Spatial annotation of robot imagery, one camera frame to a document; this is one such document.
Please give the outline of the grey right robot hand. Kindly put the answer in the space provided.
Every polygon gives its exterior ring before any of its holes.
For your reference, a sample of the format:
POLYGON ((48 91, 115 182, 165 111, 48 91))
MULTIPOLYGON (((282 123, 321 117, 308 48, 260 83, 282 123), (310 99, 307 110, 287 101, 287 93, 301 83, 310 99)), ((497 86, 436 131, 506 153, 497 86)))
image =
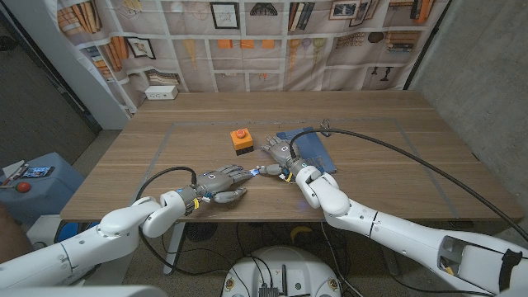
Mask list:
POLYGON ((275 164, 260 166, 260 174, 268 176, 278 176, 286 182, 295 182, 298 175, 306 178, 306 164, 299 157, 299 148, 296 144, 291 144, 288 140, 280 139, 277 136, 266 137, 268 144, 262 145, 261 150, 268 153, 275 161, 275 164))

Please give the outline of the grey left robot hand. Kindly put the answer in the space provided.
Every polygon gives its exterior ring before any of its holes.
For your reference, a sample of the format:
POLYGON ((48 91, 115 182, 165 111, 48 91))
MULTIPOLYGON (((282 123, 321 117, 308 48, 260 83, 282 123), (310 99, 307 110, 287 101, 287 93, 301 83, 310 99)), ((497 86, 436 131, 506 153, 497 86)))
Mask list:
POLYGON ((217 203, 227 204, 241 198, 245 188, 233 187, 240 185, 252 178, 249 171, 239 165, 225 165, 211 172, 206 172, 197 177, 196 194, 198 196, 211 198, 217 203))

